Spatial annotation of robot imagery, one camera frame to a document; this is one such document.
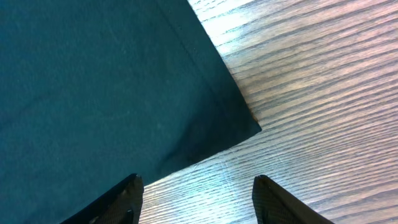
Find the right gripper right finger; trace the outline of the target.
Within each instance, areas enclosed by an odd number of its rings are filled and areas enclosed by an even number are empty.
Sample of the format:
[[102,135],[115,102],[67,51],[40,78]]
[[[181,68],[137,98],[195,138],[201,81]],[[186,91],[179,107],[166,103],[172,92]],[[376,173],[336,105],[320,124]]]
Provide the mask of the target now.
[[258,224],[333,224],[266,175],[254,178],[252,202]]

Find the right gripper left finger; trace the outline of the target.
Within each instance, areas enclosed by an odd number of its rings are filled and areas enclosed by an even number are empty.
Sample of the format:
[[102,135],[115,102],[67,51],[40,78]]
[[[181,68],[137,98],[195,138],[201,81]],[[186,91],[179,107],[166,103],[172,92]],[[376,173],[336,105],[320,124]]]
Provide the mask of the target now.
[[142,177],[131,174],[62,224],[138,224],[143,193]]

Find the black t-shirt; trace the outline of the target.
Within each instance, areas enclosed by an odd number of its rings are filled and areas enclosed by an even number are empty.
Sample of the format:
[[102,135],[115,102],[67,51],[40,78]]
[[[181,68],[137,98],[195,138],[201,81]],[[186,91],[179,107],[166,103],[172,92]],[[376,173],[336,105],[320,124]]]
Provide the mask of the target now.
[[1,1],[1,222],[59,223],[257,134],[187,1]]

